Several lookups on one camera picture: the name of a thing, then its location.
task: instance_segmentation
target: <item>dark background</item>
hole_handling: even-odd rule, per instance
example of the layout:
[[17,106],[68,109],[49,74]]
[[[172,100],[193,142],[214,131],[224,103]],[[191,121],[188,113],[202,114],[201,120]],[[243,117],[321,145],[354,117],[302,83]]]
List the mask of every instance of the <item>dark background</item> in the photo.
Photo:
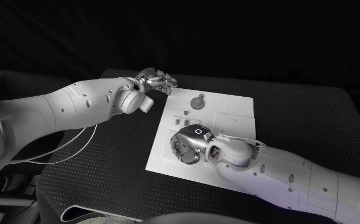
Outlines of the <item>dark background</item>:
[[337,86],[360,109],[360,0],[0,0],[0,69]]

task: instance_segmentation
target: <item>paper sheet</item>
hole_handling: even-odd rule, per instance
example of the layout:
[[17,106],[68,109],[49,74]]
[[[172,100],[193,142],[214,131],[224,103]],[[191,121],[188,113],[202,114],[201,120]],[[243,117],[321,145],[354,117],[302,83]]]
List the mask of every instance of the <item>paper sheet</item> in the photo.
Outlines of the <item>paper sheet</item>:
[[[199,94],[204,94],[205,106],[195,110],[189,102]],[[182,121],[179,126],[172,123],[176,118],[199,121],[214,135],[217,130],[224,130],[228,135],[254,138],[253,99],[175,88],[167,97],[146,165],[147,171],[247,193],[237,185],[224,181],[212,165],[205,162],[204,154],[193,165],[186,165],[176,159],[169,146],[170,137],[183,127]]]

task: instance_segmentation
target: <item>table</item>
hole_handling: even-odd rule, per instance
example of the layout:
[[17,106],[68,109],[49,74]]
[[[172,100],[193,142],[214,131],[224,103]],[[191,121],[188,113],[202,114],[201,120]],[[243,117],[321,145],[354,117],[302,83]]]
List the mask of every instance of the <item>table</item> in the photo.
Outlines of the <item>table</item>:
[[[110,69],[101,77],[136,74]],[[360,176],[360,115],[342,89],[172,75],[180,88],[251,97],[257,139],[318,165]],[[98,125],[84,151],[68,161],[46,166],[37,185],[43,223],[60,223],[59,216],[71,206],[137,220],[175,212],[202,212],[256,223],[332,223],[322,216],[273,206],[256,196],[146,171],[166,103],[165,94],[150,91],[147,96],[154,101],[150,111],[114,116]],[[66,131],[62,143],[78,132]],[[91,134],[92,127],[53,154],[50,162],[71,156]],[[72,208],[63,218],[78,223],[98,216]]]

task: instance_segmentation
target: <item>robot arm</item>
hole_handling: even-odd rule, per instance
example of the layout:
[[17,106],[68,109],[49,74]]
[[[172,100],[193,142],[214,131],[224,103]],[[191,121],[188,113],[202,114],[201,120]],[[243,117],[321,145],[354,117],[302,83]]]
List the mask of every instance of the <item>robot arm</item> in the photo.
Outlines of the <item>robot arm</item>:
[[360,178],[257,140],[214,136],[199,124],[179,130],[170,145],[186,164],[196,163],[204,153],[221,178],[276,206],[322,215],[342,224],[360,223]]
[[136,78],[79,81],[46,95],[0,101],[0,169],[34,139],[94,126],[137,108],[147,112],[153,101],[146,91],[153,88],[169,95],[176,86],[166,73],[149,68]]

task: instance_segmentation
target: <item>textured black surface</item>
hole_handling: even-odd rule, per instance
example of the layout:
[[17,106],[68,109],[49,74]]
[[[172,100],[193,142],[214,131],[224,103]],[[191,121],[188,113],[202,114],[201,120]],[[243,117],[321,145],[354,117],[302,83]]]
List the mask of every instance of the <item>textured black surface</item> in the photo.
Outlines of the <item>textured black surface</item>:
[[[107,70],[102,77],[136,74]],[[173,77],[180,88],[251,97],[257,139],[318,165],[360,176],[360,116],[341,89],[175,74]],[[71,205],[136,219],[173,212],[204,212],[256,223],[332,223],[328,218],[282,209],[251,195],[146,171],[166,102],[166,95],[156,91],[147,96],[154,100],[150,111],[114,116],[98,125],[84,151],[68,161],[46,166],[37,186],[45,223],[55,223]],[[53,154],[50,161],[81,149],[92,129]],[[78,131],[66,132],[63,142]]]

